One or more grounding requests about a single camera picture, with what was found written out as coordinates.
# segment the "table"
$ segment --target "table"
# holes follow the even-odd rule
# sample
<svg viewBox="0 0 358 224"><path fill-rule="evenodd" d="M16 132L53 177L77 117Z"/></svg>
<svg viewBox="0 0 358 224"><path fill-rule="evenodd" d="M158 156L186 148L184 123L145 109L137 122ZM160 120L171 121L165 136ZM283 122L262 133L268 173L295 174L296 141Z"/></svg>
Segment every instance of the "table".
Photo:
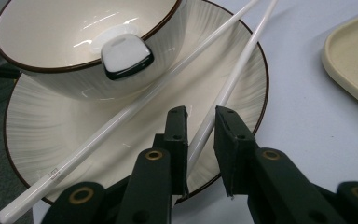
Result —
<svg viewBox="0 0 358 224"><path fill-rule="evenodd" d="M245 1L213 0L236 12ZM269 1L242 19L254 29ZM325 72L324 41L338 25L358 16L357 0L281 0L260 39L269 69L265 116L255 135L261 147L286 153L313 183L336 191L358 181L358 101ZM34 207L34 223L48 206ZM253 223L246 196L226 196L221 180L176 205L172 223Z"/></svg>

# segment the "saucer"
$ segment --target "saucer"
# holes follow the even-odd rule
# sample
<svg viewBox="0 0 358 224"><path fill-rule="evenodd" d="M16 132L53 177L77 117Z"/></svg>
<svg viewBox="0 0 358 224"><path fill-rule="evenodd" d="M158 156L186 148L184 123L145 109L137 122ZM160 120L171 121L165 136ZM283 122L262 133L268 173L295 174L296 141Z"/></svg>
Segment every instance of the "saucer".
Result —
<svg viewBox="0 0 358 224"><path fill-rule="evenodd" d="M178 59L231 16L220 6L205 1L191 1L189 14L185 44ZM190 142L249 37L249 28L242 22L229 29L137 115L101 143L46 196L47 202L54 202L64 189L78 182L98 182L107 188L130 175L137 155L152 147L155 133L164 133L171 108L186 106ZM243 71L226 107L237 111L255 133L269 91L267 61L260 45ZM5 128L7 155L18 177L26 186L32 185L135 97L82 102L60 96L21 76L10 98ZM211 136L187 180L189 191L194 194L204 189L218 176Z"/></svg>

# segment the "table surface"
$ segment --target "table surface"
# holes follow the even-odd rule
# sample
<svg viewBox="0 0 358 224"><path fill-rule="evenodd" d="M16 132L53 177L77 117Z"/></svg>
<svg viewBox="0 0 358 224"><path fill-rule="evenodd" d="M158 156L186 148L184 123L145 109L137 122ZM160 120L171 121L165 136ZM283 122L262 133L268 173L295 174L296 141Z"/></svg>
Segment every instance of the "table surface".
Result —
<svg viewBox="0 0 358 224"><path fill-rule="evenodd" d="M247 1L213 2L237 12ZM260 0L242 20L254 29L268 4ZM358 101L325 72L321 53L328 35L356 16L358 0L280 0L260 39L269 96L258 145L283 151L309 181L331 191L358 181ZM246 199L228 198L218 180L176 205L172 223L254 223ZM34 207L34 223L47 209Z"/></svg>

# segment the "beige tray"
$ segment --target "beige tray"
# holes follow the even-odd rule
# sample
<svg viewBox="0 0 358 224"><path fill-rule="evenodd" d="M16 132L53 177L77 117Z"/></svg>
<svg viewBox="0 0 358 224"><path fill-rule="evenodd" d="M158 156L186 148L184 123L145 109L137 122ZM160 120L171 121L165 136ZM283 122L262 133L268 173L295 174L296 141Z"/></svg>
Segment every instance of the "beige tray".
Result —
<svg viewBox="0 0 358 224"><path fill-rule="evenodd" d="M329 76L358 100L358 17L327 37L322 62Z"/></svg>

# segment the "white plate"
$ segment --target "white plate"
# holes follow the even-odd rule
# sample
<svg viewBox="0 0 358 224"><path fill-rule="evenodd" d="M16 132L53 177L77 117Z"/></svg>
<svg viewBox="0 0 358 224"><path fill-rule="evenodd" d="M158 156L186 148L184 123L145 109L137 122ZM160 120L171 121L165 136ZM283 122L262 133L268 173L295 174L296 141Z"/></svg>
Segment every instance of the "white plate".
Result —
<svg viewBox="0 0 358 224"><path fill-rule="evenodd" d="M330 77L358 100L358 17L327 37L322 62Z"/></svg>
<svg viewBox="0 0 358 224"><path fill-rule="evenodd" d="M185 45L179 58L230 17L230 13L215 4L191 2ZM68 175L47 196L48 201L54 202L64 189L80 181L94 181L109 187L129 175L139 152L152 146L155 133L164 132L166 114L171 108L186 106L191 141L249 37L250 32L243 23L230 29ZM236 110L255 132L263 117L269 86L267 62L260 46L244 71L227 107ZM133 97L100 103L80 102L21 76L12 93L6 119L7 152L19 178L25 185L32 185L123 106L130 104ZM190 192L204 188L218 175L210 140L188 179Z"/></svg>

